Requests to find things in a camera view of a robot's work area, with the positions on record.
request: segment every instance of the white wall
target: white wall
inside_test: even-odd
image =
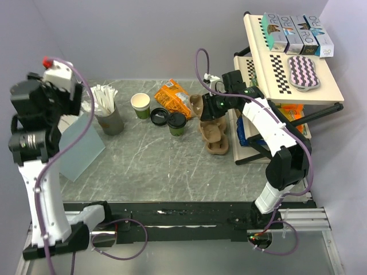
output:
[[[67,59],[87,77],[195,78],[204,47],[211,73],[233,70],[247,44],[243,14],[320,15],[327,0],[34,0]]]
[[[62,55],[28,0],[2,0],[0,37],[0,273],[13,275],[25,243],[30,212],[22,178],[7,147],[14,114],[9,89],[25,80],[27,72],[41,72],[44,55]]]
[[[366,14],[367,4],[360,0],[329,0],[322,12],[335,45],[328,64],[345,108],[311,125],[313,195],[325,206],[346,273],[352,275],[367,272]]]

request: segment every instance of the orange snack bag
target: orange snack bag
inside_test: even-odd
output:
[[[171,113],[180,112],[186,116],[186,119],[192,118],[188,107],[189,94],[173,79],[163,85],[154,98]]]
[[[297,110],[302,111],[303,110],[303,104],[286,104],[286,103],[280,103],[277,104],[278,108],[285,109],[285,110]]]
[[[284,116],[289,120],[289,121],[293,121],[296,119],[300,119],[302,117],[301,111],[299,110],[294,110],[294,109],[284,109],[284,108],[280,108],[279,109],[282,114],[284,114]],[[303,133],[304,131],[304,125],[299,125],[297,126],[298,131],[300,131],[301,133]]]

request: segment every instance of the blue package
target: blue package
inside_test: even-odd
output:
[[[245,128],[243,126],[242,116],[237,119],[237,137],[239,138],[241,146],[249,146],[245,135]],[[258,140],[256,143],[259,145],[266,145],[266,142],[262,139]]]

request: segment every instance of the snack box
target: snack box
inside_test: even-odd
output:
[[[325,28],[321,25],[320,19],[314,15],[304,15],[303,18],[306,20],[307,26],[319,44],[315,55],[320,57],[333,57],[334,44]]]
[[[278,15],[278,18],[288,40],[285,53],[300,54],[303,49],[303,42],[292,22],[290,15]]]
[[[269,49],[272,52],[284,52],[288,40],[275,13],[264,13],[261,20]]]
[[[308,56],[314,55],[319,48],[319,44],[312,32],[309,30],[306,20],[301,15],[291,16],[291,19],[304,44],[301,54]]]

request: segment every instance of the gray table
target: gray table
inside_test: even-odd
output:
[[[93,126],[106,148],[77,181],[60,175],[65,201],[253,201],[260,195],[266,183],[267,164],[236,166],[232,148],[225,156],[207,153],[197,131],[197,118],[188,121],[183,136],[173,137],[168,127],[157,127],[150,119],[136,117],[130,105],[131,96],[148,94],[152,110],[159,106],[153,97],[165,82],[90,82],[91,86],[109,84],[119,91],[116,103],[125,129],[118,136],[107,136],[94,120]],[[190,94],[206,92],[198,81],[179,83]],[[302,189],[299,184],[294,191]]]

